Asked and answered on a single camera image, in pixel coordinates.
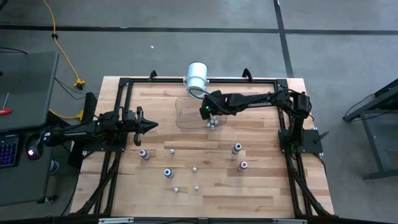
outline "yellow power cord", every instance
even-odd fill
[[[47,6],[47,8],[49,9],[50,13],[51,13],[51,18],[52,18],[52,26],[53,26],[53,34],[52,34],[52,38],[54,39],[56,45],[58,46],[58,48],[61,50],[63,56],[65,56],[65,59],[67,60],[69,66],[72,68],[73,72],[76,75],[76,82],[75,84],[73,84],[73,86],[75,88],[78,88],[79,90],[83,89],[83,86],[86,84],[86,82],[84,80],[82,80],[79,75],[77,74],[75,67],[73,67],[72,63],[70,63],[69,58],[67,56],[67,54],[65,53],[65,51],[63,51],[61,45],[58,43],[57,38],[58,35],[56,34],[56,28],[55,28],[55,18],[54,18],[54,14],[52,13],[51,7],[49,6],[49,4],[47,3],[47,1],[43,0],[44,4]]]
[[[61,45],[58,43],[57,38],[58,35],[56,34],[56,28],[55,28],[55,18],[54,18],[54,14],[52,13],[51,7],[49,6],[49,4],[47,3],[47,1],[43,0],[44,4],[47,6],[47,8],[49,9],[50,13],[51,13],[51,18],[52,18],[52,26],[53,26],[53,34],[51,35],[52,38],[54,39],[56,45],[58,46],[58,48],[61,50],[63,56],[65,56],[65,59],[67,60],[69,66],[72,68],[73,72],[76,75],[76,82],[75,84],[73,84],[73,86],[75,88],[78,88],[79,90],[83,89],[83,86],[86,84],[86,82],[84,80],[82,80],[79,75],[77,74],[75,67],[72,65],[72,63],[70,63],[70,60],[67,56],[67,54],[65,53],[65,51],[62,49]],[[75,116],[62,116],[56,112],[54,112],[54,110],[49,109],[49,111],[51,113],[53,113],[55,116],[58,116],[59,118],[63,118],[63,119],[79,119],[80,121],[83,119],[83,111],[80,111],[79,114],[75,115]]]
[[[80,121],[82,121],[82,119],[83,119],[83,111],[80,111],[80,113],[76,114],[75,116],[62,116],[62,115],[59,115],[56,112],[54,112],[54,110],[49,109],[49,111],[51,113],[53,113],[55,116],[57,116],[59,118],[63,118],[63,119],[79,119]]]

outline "yellow extension cord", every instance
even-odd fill
[[[53,33],[56,34],[54,14],[52,13],[52,10],[51,10],[51,7],[49,6],[49,4],[48,4],[45,0],[43,0],[43,2],[44,2],[44,4],[47,6],[47,8],[49,9],[49,11],[50,11],[50,13],[51,13],[52,25],[53,25]],[[65,59],[67,60],[69,66],[72,68],[73,72],[74,72],[75,75],[76,75],[76,79],[77,79],[77,80],[76,80],[76,83],[75,83],[75,87],[76,87],[76,84],[78,84],[78,83],[81,84],[81,85],[84,85],[84,84],[85,84],[85,81],[82,80],[82,79],[80,79],[79,75],[77,74],[77,72],[76,72],[76,70],[75,70],[75,67],[73,67],[72,63],[70,63],[70,60],[69,60],[67,54],[65,53],[65,51],[63,51],[61,45],[58,43],[57,38],[56,38],[56,37],[53,37],[53,39],[54,39],[56,45],[58,46],[58,48],[61,50],[63,56],[65,56]],[[75,115],[75,116],[62,116],[62,115],[59,115],[58,113],[54,112],[54,111],[51,110],[51,109],[49,109],[49,111],[50,111],[51,113],[53,113],[54,115],[58,116],[59,118],[63,118],[63,119],[79,119],[79,120],[81,121],[81,119],[82,119],[82,117],[83,117],[83,111],[80,111],[80,113],[77,114],[77,115]]]
[[[79,119],[80,121],[83,119],[83,111],[80,111],[79,114],[76,114],[75,116],[62,116],[54,112],[54,110],[49,109],[51,113],[53,113],[55,116],[63,119]]]

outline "red object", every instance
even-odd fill
[[[2,110],[0,110],[0,116],[11,114],[11,113],[12,113],[12,110],[10,110],[10,109],[2,109]]]

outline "small bottle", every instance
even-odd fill
[[[242,145],[237,143],[235,144],[234,148],[232,149],[233,154],[238,154],[242,149]]]
[[[141,156],[145,160],[148,160],[150,158],[149,153],[143,149],[139,151],[139,156]]]
[[[243,171],[243,170],[246,169],[246,168],[248,168],[247,162],[241,162],[241,163],[238,165],[238,170],[239,170],[239,171]]]
[[[174,173],[173,173],[172,170],[166,169],[166,170],[164,170],[164,175],[165,175],[167,178],[173,178]]]

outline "gray desk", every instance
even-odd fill
[[[56,52],[0,55],[0,105],[10,93],[6,108],[13,110],[0,116],[0,131],[45,124],[58,58]]]
[[[46,196],[49,180],[52,147],[43,148],[43,155],[36,161],[28,160],[24,146],[27,137],[35,133],[25,133],[19,163],[16,167],[0,169],[0,206],[24,202],[37,202]]]
[[[29,55],[0,55],[0,104],[10,93],[6,108],[12,114],[0,116],[0,136],[20,133],[19,162],[0,169],[0,206],[34,202],[46,196],[52,148],[45,147],[36,161],[25,154],[27,138],[44,131],[42,126],[52,94],[59,55],[56,52]]]

